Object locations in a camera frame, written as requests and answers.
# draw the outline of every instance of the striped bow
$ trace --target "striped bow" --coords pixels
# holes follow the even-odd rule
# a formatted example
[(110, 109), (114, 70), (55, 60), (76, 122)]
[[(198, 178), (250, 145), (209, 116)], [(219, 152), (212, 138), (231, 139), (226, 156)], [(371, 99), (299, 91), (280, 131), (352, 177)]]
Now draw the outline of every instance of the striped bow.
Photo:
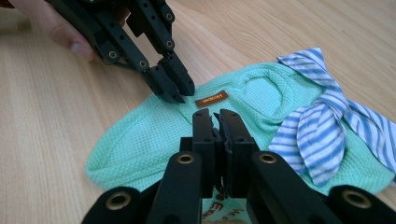
[(314, 184), (321, 187), (336, 174), (344, 157), (343, 119), (379, 161), (396, 173), (395, 123), (348, 100), (328, 74), (319, 48), (278, 57), (278, 62), (319, 84), (323, 93), (312, 105), (286, 117), (269, 150), (281, 155), (298, 174), (307, 171)]

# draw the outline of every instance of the green knit fabric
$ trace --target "green knit fabric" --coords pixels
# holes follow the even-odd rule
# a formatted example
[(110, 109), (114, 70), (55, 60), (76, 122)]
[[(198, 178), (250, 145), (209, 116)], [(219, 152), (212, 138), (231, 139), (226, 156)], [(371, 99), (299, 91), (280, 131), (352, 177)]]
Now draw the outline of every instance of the green knit fabric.
[[(143, 190), (163, 176), (171, 155), (178, 152), (180, 137), (192, 136), (192, 114), (199, 109), (196, 100), (226, 91), (224, 101), (207, 106), (211, 113), (222, 108), (240, 114), (261, 150), (266, 150), (283, 119), (298, 107), (310, 105), (321, 87), (278, 63), (260, 63), (216, 77), (196, 88), (186, 104), (173, 105), (151, 95), (142, 105), (115, 123), (94, 148), (86, 173), (103, 189), (128, 186)], [(333, 186), (352, 185), (372, 193), (384, 189), (394, 174), (383, 166), (364, 142), (346, 126), (346, 153), (334, 178), (322, 188), (315, 187), (309, 175), (302, 179), (309, 187), (328, 194)], [(213, 200), (204, 201), (207, 212)], [(244, 209), (240, 201), (222, 201), (222, 209), (207, 220), (247, 220), (246, 212), (229, 216), (233, 209)]]

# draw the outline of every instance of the clothing tag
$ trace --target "clothing tag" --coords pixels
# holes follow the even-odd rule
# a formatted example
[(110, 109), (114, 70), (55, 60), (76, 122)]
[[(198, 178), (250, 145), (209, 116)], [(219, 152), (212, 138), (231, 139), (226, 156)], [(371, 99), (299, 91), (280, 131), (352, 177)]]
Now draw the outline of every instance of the clothing tag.
[(195, 101), (195, 104), (198, 105), (199, 107), (203, 107), (206, 105), (212, 105), (214, 103), (223, 101), (223, 100), (227, 99), (227, 97), (228, 97), (227, 92), (221, 91), (215, 95), (206, 97), (205, 99), (197, 100), (197, 101)]

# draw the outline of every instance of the robotic hand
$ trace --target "robotic hand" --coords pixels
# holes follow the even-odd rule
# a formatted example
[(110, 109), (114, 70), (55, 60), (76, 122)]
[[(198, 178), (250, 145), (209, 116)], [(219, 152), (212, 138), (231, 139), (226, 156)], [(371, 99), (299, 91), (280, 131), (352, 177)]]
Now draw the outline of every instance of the robotic hand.
[[(152, 91), (169, 103), (185, 103), (195, 86), (174, 52), (172, 22), (175, 15), (165, 0), (46, 0), (76, 27), (107, 64), (138, 71)], [(153, 67), (110, 13), (127, 7), (126, 23), (136, 37), (143, 33), (163, 56)]]
[(221, 109), (215, 117), (219, 129), (207, 108), (195, 112), (192, 137), (180, 138), (161, 180), (141, 192), (109, 189), (82, 223), (202, 223), (202, 199), (214, 188), (246, 199), (251, 223), (396, 223), (396, 213), (363, 189), (335, 186), (325, 196), (309, 188), (282, 157), (260, 151), (237, 113)]

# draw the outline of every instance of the table surface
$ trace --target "table surface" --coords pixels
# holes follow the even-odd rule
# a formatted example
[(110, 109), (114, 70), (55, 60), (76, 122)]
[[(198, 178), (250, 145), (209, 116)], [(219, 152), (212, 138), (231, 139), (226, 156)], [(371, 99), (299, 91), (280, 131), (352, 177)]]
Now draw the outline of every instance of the table surface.
[[(320, 46), (346, 97), (396, 120), (396, 1), (167, 3), (196, 84)], [(0, 222), (78, 223), (103, 193), (84, 173), (90, 152), (151, 91), (137, 73), (82, 62), (17, 10), (0, 15)], [(145, 37), (134, 41), (158, 61)], [(396, 188), (378, 197), (396, 209)]]

